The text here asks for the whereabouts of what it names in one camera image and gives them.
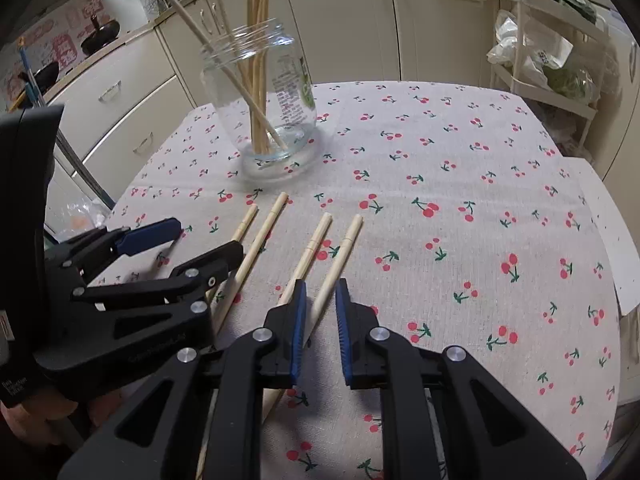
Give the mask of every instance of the kitchen utensil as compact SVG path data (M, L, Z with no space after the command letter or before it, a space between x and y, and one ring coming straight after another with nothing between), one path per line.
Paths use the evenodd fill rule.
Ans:
M94 24L95 30L89 36L84 38L84 41L80 44L82 51L87 56L95 54L102 47L111 43L111 41L118 37L118 33L120 32L120 23L116 20L111 20L110 22L100 26L98 17L93 14L91 16L91 22Z

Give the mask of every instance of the kitchen cabinet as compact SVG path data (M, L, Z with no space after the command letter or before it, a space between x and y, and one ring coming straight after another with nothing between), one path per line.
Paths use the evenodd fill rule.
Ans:
M289 0L313 83L398 80L392 0Z
M618 206L636 248L640 251L638 160L640 160L640 107L636 106L620 150L604 178L604 185Z
M488 86L494 0L394 0L394 5L403 80Z
M207 0L195 0L185 8L205 30L212 31L213 16ZM204 86L200 82L200 72L202 72L200 41L178 14L162 22L159 28L196 106L209 103L211 99L207 97Z
M638 46L630 31L616 27L615 24L620 23L618 20L607 19L607 15L610 16L608 10L598 10L598 13L609 23L609 51L618 62L619 75L615 92L603 93L600 96L598 113L591 122L584 147L593 156L594 170L600 178L604 178L625 139L625 134L633 133L630 122L638 99L640 74Z
M174 75L114 126L84 160L84 165L104 190L118 200L191 109ZM79 186L84 185L78 174L73 178Z

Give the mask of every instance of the tablecloth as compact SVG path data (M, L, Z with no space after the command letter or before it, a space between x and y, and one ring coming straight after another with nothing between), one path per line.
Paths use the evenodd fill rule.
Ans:
M190 112L107 222L175 216L182 237L121 258L97 281L166 276L229 240L257 203L248 247L288 192L218 337L224 348L262 324L329 211L306 280L314 297L360 213L343 273L353 300L422 348L467 348L594 478L620 380L616 298L588 204L541 123L519 97L468 86L352 82L314 94L317 133L277 164L240 157L212 105ZM300 384L265 424L262 477L380 478L382 431L377 391L344 384L332 300ZM541 478L545 467L541 456Z

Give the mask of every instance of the metal screw head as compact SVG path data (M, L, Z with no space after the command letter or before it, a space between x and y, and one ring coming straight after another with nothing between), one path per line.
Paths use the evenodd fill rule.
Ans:
M176 357L181 363L188 363L193 361L196 358L196 355L198 355L198 353L193 348L187 347L178 350Z
M201 314L207 309L207 304L204 301L194 301L191 303L191 311L194 314Z
M385 327L377 326L369 331L369 335L371 336L373 341L386 341L387 339L389 339L389 336L391 334Z
M465 349L459 346L450 346L447 348L447 357L450 361L464 361L466 357Z
M254 330L254 336L253 338L256 341L268 341L269 339L271 339L271 337L273 336L273 332L271 330L269 330L268 328L262 327L262 328L256 328Z

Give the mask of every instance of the wooden skewer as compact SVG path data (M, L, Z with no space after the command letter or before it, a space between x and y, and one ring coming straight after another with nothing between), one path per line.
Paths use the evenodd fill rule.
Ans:
M240 222L240 225L236 229L236 232L231 237L232 240L235 240L236 242L242 241L242 238L244 238L244 233L249 228L249 225L251 225L251 222L253 221L253 219L255 217L255 214L257 212L258 212L258 206L255 205L255 204L251 204L249 206L249 209L247 210L246 214L244 215L244 218ZM220 284L216 284L215 288L210 288L205 293L205 297L207 299L207 304L208 305L211 305L211 301L213 300L213 296L215 294L215 291L218 289L219 286L222 286L222 284L221 283Z
M242 260L240 267L238 267L238 270L236 270L236 275L233 278L229 278L228 280L226 280L227 286L225 289L225 299L216 306L216 309L213 313L212 323L214 334L217 334L220 331L220 327L222 327L222 323L225 320L226 314L229 312L229 308L231 307L231 302L234 300L236 294L242 287L242 284L248 276L249 271L254 264L256 256L258 255L258 252L262 247L262 244L267 238L267 234L269 234L269 231L271 231L271 228L273 228L273 224L278 218L280 210L282 209L288 198L289 195L287 193L280 193L276 202L273 204L271 211L269 211L267 218L262 224L262 227L260 227L260 230L258 231L258 234L256 235L254 241L249 247L249 251L247 252L247 254L245 254L244 260Z
M351 248L353 247L355 239L358 237L358 232L362 227L362 222L363 218L361 215L354 216L353 220L351 221L351 225L347 230L347 234L344 235L343 240L340 242L340 250L338 250L338 255L335 257L331 269L329 269L329 273L324 278L324 282L322 282L322 287L320 287L320 292L318 292L318 295L316 296L313 305L311 306L311 310L306 315L305 335L302 343L303 348L306 345L306 342L309 340L311 333L320 321L322 311L324 310L324 306L326 304L326 300L329 299L329 295L331 294L332 290L334 290L335 282L342 274L342 270L347 263L347 258L351 253ZM265 418L267 418L271 409L278 402L278 399L282 395L282 392L282 390L264 391L264 395L262 397L263 421Z
M190 16L190 14L184 9L184 7L180 4L180 2L178 0L168 0L168 1L175 8L176 12L180 14L184 22L191 29L191 31L196 35L198 40L200 40L200 43L202 44L202 46L204 46L204 48L211 54L215 54L213 47L211 46L211 44L209 43L209 40L207 39L207 35L204 33L203 30L201 30L200 26ZM249 108L258 117L258 120L262 123L262 125L265 128L267 128L268 132L271 134L271 137L273 137L273 140L276 141L276 143L281 147L281 149L286 150L287 145L280 138L280 136L278 135L274 127L271 126L271 123L269 122L267 117L264 115L262 110L260 110L260 107L256 104L251 94L249 94L247 89L244 86L242 86L242 83L238 81L238 78L235 76L235 74L231 72L231 70L229 70L229 68L226 66L221 66L220 70L222 70L222 72L228 77L229 81L231 81L231 84L236 87L236 90L238 90L240 95L246 101Z

